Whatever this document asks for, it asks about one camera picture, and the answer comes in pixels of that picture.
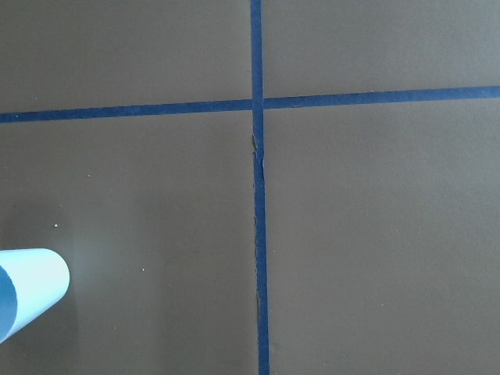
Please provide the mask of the light blue cup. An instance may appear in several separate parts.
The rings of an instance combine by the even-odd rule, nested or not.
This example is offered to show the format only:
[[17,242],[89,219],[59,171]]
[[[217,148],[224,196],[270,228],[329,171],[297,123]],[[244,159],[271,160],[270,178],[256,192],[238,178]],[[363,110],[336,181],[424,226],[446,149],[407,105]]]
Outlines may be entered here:
[[60,301],[70,285],[65,260],[46,248],[1,251],[1,341]]

